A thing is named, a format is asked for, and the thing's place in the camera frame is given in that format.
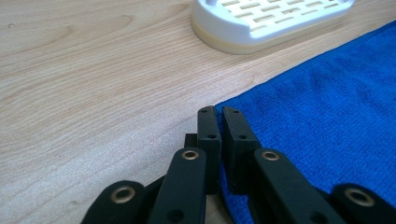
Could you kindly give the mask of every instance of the black plastic part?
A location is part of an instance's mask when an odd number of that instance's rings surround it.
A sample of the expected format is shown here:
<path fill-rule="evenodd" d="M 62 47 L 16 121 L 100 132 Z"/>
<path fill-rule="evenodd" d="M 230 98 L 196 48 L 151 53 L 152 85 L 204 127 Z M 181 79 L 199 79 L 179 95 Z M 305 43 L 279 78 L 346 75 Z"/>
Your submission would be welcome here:
<path fill-rule="evenodd" d="M 197 147 L 198 134 L 196 133 L 186 133 L 184 138 L 184 147 Z"/>
<path fill-rule="evenodd" d="M 331 203 L 348 223 L 394 224 L 396 210 L 369 189 L 355 184 L 337 185 Z"/>
<path fill-rule="evenodd" d="M 204 223 L 205 161 L 205 152 L 196 147 L 174 155 L 148 223 Z"/>
<path fill-rule="evenodd" d="M 228 188 L 233 194 L 248 194 L 251 173 L 248 168 L 255 149 L 262 147 L 244 115 L 223 107 L 223 151 Z"/>
<path fill-rule="evenodd" d="M 214 106 L 198 111 L 197 147 L 206 153 L 206 194 L 219 192 L 221 136 Z"/>
<path fill-rule="evenodd" d="M 264 202 L 251 212 L 255 223 L 268 219 L 273 223 L 345 223 L 281 152 L 257 149 L 254 161 L 259 187 L 250 193 L 250 204 Z M 271 211 L 269 217 L 265 216 L 266 210 Z"/>
<path fill-rule="evenodd" d="M 81 223 L 139 223 L 136 220 L 144 196 L 144 187 L 137 182 L 122 180 L 114 183 L 102 191 Z"/>
<path fill-rule="evenodd" d="M 151 184 L 145 187 L 145 198 L 139 208 L 139 215 L 135 219 L 134 223 L 147 223 L 149 214 L 151 213 L 152 207 L 154 206 L 155 200 L 157 199 L 161 185 L 165 176 L 163 175 L 159 179 L 155 180 Z"/>

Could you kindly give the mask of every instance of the wood grain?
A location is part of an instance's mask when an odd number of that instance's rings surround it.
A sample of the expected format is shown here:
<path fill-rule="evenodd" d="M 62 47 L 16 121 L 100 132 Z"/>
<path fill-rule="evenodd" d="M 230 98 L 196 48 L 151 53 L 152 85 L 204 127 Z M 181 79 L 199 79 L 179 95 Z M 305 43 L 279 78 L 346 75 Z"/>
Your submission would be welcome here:
<path fill-rule="evenodd" d="M 163 175 L 196 111 L 396 18 L 355 3 L 335 27 L 240 56 L 190 26 L 185 0 L 0 2 L 0 223 L 78 223 L 108 185 Z M 206 223 L 229 223 L 216 197 Z"/>

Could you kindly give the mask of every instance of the blue towel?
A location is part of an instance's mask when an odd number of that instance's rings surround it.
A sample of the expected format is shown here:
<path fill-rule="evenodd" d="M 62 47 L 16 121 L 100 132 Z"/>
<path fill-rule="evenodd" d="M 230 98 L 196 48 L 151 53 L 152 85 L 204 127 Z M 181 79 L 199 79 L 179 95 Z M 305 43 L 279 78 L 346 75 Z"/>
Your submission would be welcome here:
<path fill-rule="evenodd" d="M 216 105 L 219 117 L 224 105 L 313 186 L 358 184 L 396 207 L 396 21 Z M 221 178 L 235 223 L 252 223 L 247 196 Z"/>

